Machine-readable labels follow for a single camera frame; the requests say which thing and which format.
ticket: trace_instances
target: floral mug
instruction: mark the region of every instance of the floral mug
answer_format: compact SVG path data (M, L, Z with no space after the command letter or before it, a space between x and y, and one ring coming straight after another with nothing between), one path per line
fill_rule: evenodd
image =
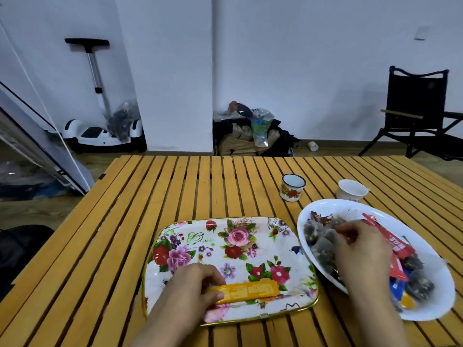
M304 186L306 186L306 181L303 177L296 174L285 174L281 182L280 196L285 201L297 202Z

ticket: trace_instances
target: person's left hand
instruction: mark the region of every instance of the person's left hand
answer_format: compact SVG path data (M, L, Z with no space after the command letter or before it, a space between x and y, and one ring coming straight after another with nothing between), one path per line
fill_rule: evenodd
M201 294L203 287L225 285L225 279L212 265L190 264L177 269L156 301L142 331L131 344L135 346L179 345L193 332L205 310L224 295L217 290Z

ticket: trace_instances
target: teacup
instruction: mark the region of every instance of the teacup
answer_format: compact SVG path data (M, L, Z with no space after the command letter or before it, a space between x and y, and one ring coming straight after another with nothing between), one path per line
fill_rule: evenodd
M369 193L369 191L369 189L358 181L342 179L338 182L336 198L360 202Z
M280 196L285 201L297 202L304 186L306 186L306 181L303 177L296 174L285 174L282 178Z

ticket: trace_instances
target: wooden table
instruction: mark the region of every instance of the wooden table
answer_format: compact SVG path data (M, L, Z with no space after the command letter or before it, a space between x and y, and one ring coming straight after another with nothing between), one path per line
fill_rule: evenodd
M278 194L286 173L309 181L299 202ZM296 229L301 208L333 198L343 178L370 188L365 203L402 220L450 262L455 306L436 321L405 322L413 346L463 344L463 189L430 170L402 156L122 156L15 279L0 303L0 346L126 346L145 321L140 274L157 229L243 215L277 216ZM199 327L185 345L360 346L348 297L321 282L312 309Z

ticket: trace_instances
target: black folding chair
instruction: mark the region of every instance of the black folding chair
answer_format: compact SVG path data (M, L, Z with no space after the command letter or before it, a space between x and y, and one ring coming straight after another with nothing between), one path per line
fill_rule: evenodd
M440 74L441 78L431 77ZM448 75L448 69L428 74L410 74L391 66L388 101L386 109L381 110L386 114L384 128L358 155L362 156L381 137L388 136L407 145L405 156L408 158L419 151L425 151L444 160L463 160L463 139L446 134L463 120L463 113L444 111ZM444 128L444 118L452 118L454 121ZM432 135L417 136L417 132Z

